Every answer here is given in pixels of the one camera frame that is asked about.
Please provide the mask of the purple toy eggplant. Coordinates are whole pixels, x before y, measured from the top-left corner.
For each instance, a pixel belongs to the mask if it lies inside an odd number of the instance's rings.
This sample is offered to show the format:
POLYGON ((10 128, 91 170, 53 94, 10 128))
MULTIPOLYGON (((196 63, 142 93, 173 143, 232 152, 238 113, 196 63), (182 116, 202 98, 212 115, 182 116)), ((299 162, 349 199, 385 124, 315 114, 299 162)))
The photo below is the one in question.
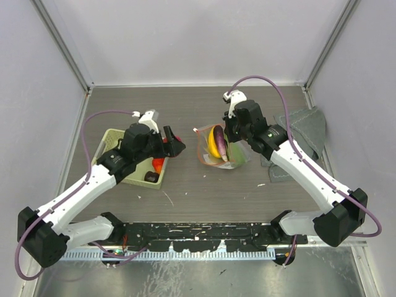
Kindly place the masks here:
POLYGON ((223 161, 228 161, 226 142, 224 138, 223 128, 219 125, 213 129, 213 138, 217 148, 217 152, 223 161))

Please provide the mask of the red toy tomato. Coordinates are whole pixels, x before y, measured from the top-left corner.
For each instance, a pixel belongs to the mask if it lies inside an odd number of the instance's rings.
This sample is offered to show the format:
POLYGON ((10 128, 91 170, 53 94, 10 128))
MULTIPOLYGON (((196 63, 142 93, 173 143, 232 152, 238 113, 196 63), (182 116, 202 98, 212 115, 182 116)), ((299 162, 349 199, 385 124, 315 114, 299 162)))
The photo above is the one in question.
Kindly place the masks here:
POLYGON ((165 162, 164 158, 154 158, 152 160, 152 166, 156 173, 158 174, 161 173, 164 162, 165 162))

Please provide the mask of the green toy leaves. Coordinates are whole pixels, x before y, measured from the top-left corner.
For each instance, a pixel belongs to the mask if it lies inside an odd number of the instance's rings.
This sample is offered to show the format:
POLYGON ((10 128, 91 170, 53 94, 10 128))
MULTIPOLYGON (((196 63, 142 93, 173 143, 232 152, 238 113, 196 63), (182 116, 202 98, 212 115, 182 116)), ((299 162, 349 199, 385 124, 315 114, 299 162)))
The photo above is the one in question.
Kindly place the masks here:
POLYGON ((241 166, 249 160, 245 147, 241 142, 226 141, 226 152, 228 161, 233 167, 241 166))

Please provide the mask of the yellow toy banana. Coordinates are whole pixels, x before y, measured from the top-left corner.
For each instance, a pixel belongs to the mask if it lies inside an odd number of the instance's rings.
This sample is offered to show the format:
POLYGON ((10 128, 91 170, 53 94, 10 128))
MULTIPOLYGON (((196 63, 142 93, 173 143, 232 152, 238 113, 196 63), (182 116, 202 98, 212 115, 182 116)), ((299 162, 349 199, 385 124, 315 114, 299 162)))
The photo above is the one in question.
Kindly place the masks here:
POLYGON ((217 152, 217 148, 214 142, 214 138, 213 138, 213 129, 214 127, 210 130, 209 136, 207 138, 207 145, 208 145, 208 150, 210 152, 210 154, 215 157, 215 158, 220 158, 218 152, 217 152))

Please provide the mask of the clear orange zip bag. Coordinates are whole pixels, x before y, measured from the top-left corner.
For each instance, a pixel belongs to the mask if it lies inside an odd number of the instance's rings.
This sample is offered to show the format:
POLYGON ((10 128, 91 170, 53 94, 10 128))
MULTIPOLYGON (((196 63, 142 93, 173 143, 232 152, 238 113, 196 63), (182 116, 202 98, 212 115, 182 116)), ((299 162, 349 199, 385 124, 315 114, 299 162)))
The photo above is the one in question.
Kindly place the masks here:
POLYGON ((246 164, 251 156, 241 141, 228 141, 224 128, 215 124, 193 129, 197 136, 197 156, 204 165, 232 170, 246 164))

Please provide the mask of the green plastic basket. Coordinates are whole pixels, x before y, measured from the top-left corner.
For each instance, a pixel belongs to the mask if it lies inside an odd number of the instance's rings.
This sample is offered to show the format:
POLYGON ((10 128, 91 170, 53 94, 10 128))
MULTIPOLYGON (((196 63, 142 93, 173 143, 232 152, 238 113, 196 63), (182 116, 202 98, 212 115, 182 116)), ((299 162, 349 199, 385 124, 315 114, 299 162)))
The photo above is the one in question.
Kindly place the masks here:
MULTIPOLYGON (((118 140, 122 139, 123 136, 124 136, 124 130, 118 130, 118 129, 106 130, 92 158, 92 165, 95 165, 97 160, 105 152, 109 151, 110 149, 113 149, 118 144, 118 140)), ((159 190, 161 188, 161 184, 165 176, 165 171, 168 165, 169 158, 164 159, 161 172, 159 174, 159 178, 156 183, 149 182, 144 179, 145 174, 148 173, 149 171, 155 172, 155 168, 152 166, 152 160, 153 158, 149 158, 139 163, 136 167, 135 172, 133 172, 125 179, 123 179, 122 183, 159 190)))

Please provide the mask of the red toy apple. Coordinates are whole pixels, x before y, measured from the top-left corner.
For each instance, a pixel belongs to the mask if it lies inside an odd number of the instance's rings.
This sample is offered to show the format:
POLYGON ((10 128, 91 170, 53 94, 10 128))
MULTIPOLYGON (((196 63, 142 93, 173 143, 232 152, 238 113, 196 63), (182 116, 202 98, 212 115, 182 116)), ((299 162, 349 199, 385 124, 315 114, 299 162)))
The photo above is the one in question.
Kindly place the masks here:
MULTIPOLYGON (((176 137, 176 139, 175 140, 178 140, 178 141, 180 141, 181 142, 181 139, 178 137, 178 136, 175 136, 176 137)), ((167 157, 169 157, 169 148, 168 148, 168 143, 169 142, 167 142, 166 141, 166 139, 165 138, 163 138, 163 145, 164 145, 164 149, 165 149, 165 153, 166 153, 166 156, 167 157)))

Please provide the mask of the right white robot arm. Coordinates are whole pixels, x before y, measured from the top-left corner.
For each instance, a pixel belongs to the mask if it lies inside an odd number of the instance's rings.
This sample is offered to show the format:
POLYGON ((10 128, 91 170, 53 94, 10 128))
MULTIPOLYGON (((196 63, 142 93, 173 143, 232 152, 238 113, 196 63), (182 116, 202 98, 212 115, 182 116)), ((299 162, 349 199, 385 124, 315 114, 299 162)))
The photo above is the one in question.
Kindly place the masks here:
POLYGON ((293 235, 318 236, 332 247, 339 246, 365 220, 367 194, 351 191, 334 180, 310 159, 278 124, 269 126, 253 100, 226 99, 225 133, 230 142, 245 140, 253 151, 286 171, 318 205, 317 212, 286 210, 272 220, 271 235, 280 244, 293 235))

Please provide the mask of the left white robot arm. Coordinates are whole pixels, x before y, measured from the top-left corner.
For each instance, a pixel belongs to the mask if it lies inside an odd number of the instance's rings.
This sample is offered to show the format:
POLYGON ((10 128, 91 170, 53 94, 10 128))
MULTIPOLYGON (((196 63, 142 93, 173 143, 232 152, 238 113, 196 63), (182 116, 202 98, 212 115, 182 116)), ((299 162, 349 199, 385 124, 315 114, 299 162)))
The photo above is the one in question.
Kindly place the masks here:
POLYGON ((78 182, 38 209, 26 207, 19 212, 19 248, 25 249, 42 268, 48 268, 74 247, 101 240, 119 244, 124 238, 123 223, 112 214, 77 224, 71 222, 97 197, 135 172, 143 161, 177 157, 185 148, 169 126, 163 132, 155 132, 146 124, 132 124, 117 145, 104 152, 78 182))

